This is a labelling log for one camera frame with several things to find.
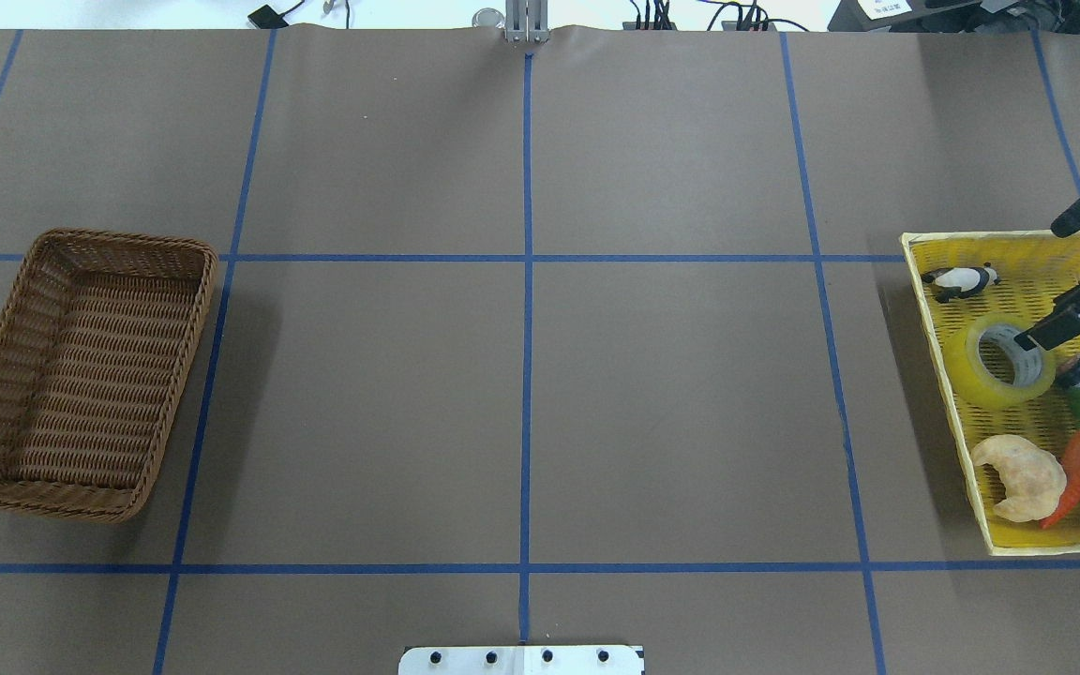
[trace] white background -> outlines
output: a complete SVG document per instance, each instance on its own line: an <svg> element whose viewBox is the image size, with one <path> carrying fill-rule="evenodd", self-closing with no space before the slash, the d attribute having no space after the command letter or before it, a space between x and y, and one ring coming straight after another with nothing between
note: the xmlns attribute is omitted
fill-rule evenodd
<svg viewBox="0 0 1080 675"><path fill-rule="evenodd" d="M195 29L197 27L246 27L249 12L262 3L278 12L296 0L0 0L0 27L31 29ZM483 8L502 9L501 0L351 0L352 27L464 27ZM644 6L643 0L637 3ZM330 14L324 0L306 0L288 23L345 26L343 0ZM826 30L837 0L761 0L772 17L793 18L811 30ZM673 0L672 14L679 30L703 30L715 5L696 0ZM627 0L550 0L549 26L588 25L619 29L635 17ZM726 10L724 17L734 17ZM787 26L785 30L796 30Z"/></svg>

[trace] plush toy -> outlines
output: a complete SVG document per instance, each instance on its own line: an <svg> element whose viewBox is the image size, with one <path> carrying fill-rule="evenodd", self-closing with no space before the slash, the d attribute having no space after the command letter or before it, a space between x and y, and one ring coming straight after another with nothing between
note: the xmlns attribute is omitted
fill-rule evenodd
<svg viewBox="0 0 1080 675"><path fill-rule="evenodd" d="M924 283L935 286L935 301L948 302L953 298L972 298L973 295L1000 283L998 272L986 264L982 267L942 267L929 273L919 274Z"/></svg>

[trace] yellow tape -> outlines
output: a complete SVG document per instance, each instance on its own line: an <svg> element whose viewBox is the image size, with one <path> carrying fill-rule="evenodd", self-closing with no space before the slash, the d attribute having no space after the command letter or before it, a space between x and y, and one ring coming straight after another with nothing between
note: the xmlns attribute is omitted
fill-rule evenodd
<svg viewBox="0 0 1080 675"><path fill-rule="evenodd" d="M1015 343L1015 335L1027 330L1027 323L1007 313L989 313L957 330L942 348L944 370L948 372L953 392L964 401L986 409L1002 409L1029 402L1053 386L1055 359L1041 349L1025 351ZM986 370L978 342L994 342L1011 360L1015 380L999 380Z"/></svg>

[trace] black connector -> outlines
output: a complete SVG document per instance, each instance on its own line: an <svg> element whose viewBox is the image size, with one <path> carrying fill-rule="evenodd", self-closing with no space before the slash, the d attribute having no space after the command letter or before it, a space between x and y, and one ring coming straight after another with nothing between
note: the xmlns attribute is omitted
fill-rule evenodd
<svg viewBox="0 0 1080 675"><path fill-rule="evenodd" d="M269 4L262 4L256 12L248 14L248 23L252 23L252 25L257 26L259 29L266 30L288 26L282 14L279 14L278 10L270 8Z"/></svg>

